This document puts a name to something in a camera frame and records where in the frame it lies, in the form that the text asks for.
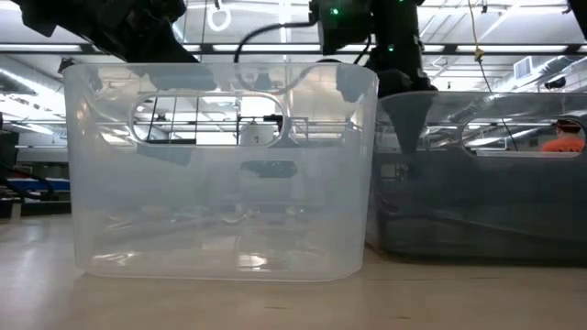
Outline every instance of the orange shirt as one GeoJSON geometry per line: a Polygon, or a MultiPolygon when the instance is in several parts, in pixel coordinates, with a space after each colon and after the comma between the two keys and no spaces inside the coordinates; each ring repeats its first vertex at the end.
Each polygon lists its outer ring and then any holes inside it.
{"type": "Polygon", "coordinates": [[[549,141],[542,146],[546,152],[581,152],[585,148],[585,141],[578,137],[562,137],[549,141]]]}

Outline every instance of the yellow cable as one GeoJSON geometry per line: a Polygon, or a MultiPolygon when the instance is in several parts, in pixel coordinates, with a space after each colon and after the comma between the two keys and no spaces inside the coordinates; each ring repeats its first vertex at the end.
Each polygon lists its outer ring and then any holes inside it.
{"type": "Polygon", "coordinates": [[[471,0],[467,0],[469,3],[469,11],[471,12],[471,25],[473,27],[473,39],[475,40],[475,61],[481,62],[485,52],[479,48],[479,40],[477,39],[477,27],[475,26],[475,13],[473,13],[473,4],[471,0]]]}

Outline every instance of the table surface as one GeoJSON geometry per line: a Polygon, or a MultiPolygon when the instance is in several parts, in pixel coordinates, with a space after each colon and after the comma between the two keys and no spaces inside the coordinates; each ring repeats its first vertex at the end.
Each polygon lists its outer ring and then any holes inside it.
{"type": "Polygon", "coordinates": [[[327,283],[108,279],[69,217],[0,225],[0,329],[586,329],[587,269],[439,266],[367,250],[327,283]]]}

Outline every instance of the transparent plastic container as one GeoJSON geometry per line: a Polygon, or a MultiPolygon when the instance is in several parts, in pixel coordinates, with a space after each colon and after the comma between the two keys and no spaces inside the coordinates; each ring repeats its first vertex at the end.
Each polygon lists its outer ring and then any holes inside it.
{"type": "Polygon", "coordinates": [[[364,93],[345,102],[339,66],[67,69],[78,267],[101,276],[259,281],[358,271],[377,77],[352,69],[364,93]],[[258,81],[268,77],[271,90],[262,92],[258,81]],[[240,108],[250,97],[275,103],[282,121],[240,108]],[[262,126],[271,121],[274,134],[262,126]],[[194,140],[179,138],[190,132],[194,140]]]}
{"type": "Polygon", "coordinates": [[[548,147],[584,144],[585,105],[571,93],[381,100],[368,241],[415,257],[586,260],[585,150],[548,147]]]}

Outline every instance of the fluorescent light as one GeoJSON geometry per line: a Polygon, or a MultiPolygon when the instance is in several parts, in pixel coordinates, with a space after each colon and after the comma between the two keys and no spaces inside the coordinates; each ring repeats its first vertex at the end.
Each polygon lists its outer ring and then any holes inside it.
{"type": "MultiPolygon", "coordinates": [[[[212,48],[217,51],[235,51],[238,45],[213,45],[212,48]]],[[[245,45],[242,51],[320,51],[320,45],[287,45],[287,44],[251,44],[245,45]]]]}
{"type": "Polygon", "coordinates": [[[0,51],[82,52],[79,45],[0,44],[0,51]]]}
{"type": "Polygon", "coordinates": [[[444,51],[444,46],[442,45],[424,45],[424,52],[427,51],[431,51],[431,52],[437,52],[437,51],[444,51]]]}
{"type": "Polygon", "coordinates": [[[37,133],[41,133],[41,134],[48,134],[48,135],[52,135],[53,131],[43,127],[43,126],[39,126],[39,125],[34,125],[34,124],[30,124],[30,125],[19,125],[19,124],[12,124],[13,127],[18,127],[18,128],[24,128],[24,129],[28,129],[31,130],[33,132],[37,132],[37,133]]]}
{"type": "Polygon", "coordinates": [[[510,123],[509,127],[551,127],[551,123],[510,123]]]}
{"type": "Polygon", "coordinates": [[[20,11],[20,6],[10,1],[0,1],[0,10],[20,11]]]}
{"type": "Polygon", "coordinates": [[[206,103],[235,103],[237,101],[234,96],[204,96],[202,99],[206,103]]]}
{"type": "Polygon", "coordinates": [[[243,97],[240,101],[242,116],[269,116],[275,115],[276,103],[267,97],[243,97]]]}
{"type": "Polygon", "coordinates": [[[38,119],[18,119],[11,116],[10,119],[5,118],[6,124],[37,124],[37,125],[65,125],[65,120],[38,120],[38,119]]]}
{"type": "Polygon", "coordinates": [[[521,138],[523,136],[528,135],[529,133],[532,133],[533,131],[534,131],[534,129],[528,129],[525,131],[517,132],[512,135],[512,138],[521,138]]]}
{"type": "Polygon", "coordinates": [[[484,146],[484,145],[488,145],[490,143],[499,141],[501,138],[500,137],[487,137],[487,138],[479,138],[476,140],[473,140],[469,143],[466,144],[467,147],[479,147],[479,146],[484,146]]]}
{"type": "MultiPolygon", "coordinates": [[[[567,46],[566,45],[487,45],[479,46],[480,49],[486,52],[552,52],[552,51],[564,51],[567,46]]],[[[457,51],[460,52],[474,52],[476,50],[476,46],[474,45],[467,45],[467,46],[458,46],[457,51]]]]}
{"type": "Polygon", "coordinates": [[[484,83],[485,80],[483,77],[437,77],[433,81],[433,83],[451,83],[453,85],[476,82],[484,83]]]}
{"type": "Polygon", "coordinates": [[[183,45],[183,47],[187,51],[200,51],[202,49],[200,45],[183,45]]]}
{"type": "Polygon", "coordinates": [[[126,141],[120,137],[115,137],[111,134],[108,133],[102,133],[102,138],[104,138],[104,140],[108,143],[111,144],[124,144],[126,143],[126,141]]]}
{"type": "Polygon", "coordinates": [[[115,134],[117,134],[117,135],[121,135],[121,136],[127,136],[128,135],[128,131],[122,130],[122,129],[113,129],[112,132],[115,133],[115,134]]]}
{"type": "MultiPolygon", "coordinates": [[[[489,74],[489,69],[485,69],[485,73],[487,75],[489,74]]],[[[440,75],[440,77],[443,78],[455,78],[455,77],[459,77],[459,78],[483,78],[483,72],[482,71],[476,71],[476,70],[446,70],[444,72],[442,72],[442,74],[440,75]]]]}
{"type": "MultiPolygon", "coordinates": [[[[363,51],[367,45],[348,45],[340,49],[341,52],[363,51]]],[[[369,50],[375,48],[375,45],[370,45],[369,50]]]]}
{"type": "Polygon", "coordinates": [[[66,149],[67,146],[15,146],[16,149],[66,149]]]}
{"type": "Polygon", "coordinates": [[[40,105],[51,109],[54,113],[65,114],[65,98],[62,93],[53,91],[47,86],[38,82],[33,82],[30,79],[24,78],[5,69],[0,69],[0,74],[4,74],[5,76],[8,76],[34,90],[37,93],[37,95],[33,97],[35,103],[39,101],[40,105]]]}

